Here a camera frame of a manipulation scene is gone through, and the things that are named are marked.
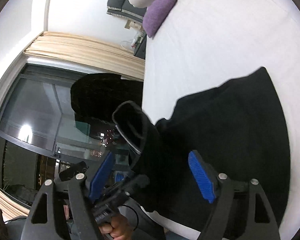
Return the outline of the left hand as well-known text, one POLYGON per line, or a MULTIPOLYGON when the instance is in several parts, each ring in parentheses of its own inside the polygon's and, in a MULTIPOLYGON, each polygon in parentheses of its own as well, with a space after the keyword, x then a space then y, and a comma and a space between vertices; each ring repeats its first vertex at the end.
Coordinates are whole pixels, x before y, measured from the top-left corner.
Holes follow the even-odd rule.
POLYGON ((102 234, 109 234, 114 240, 132 239, 133 229, 125 216, 120 213, 111 218, 110 223, 98 227, 102 234))

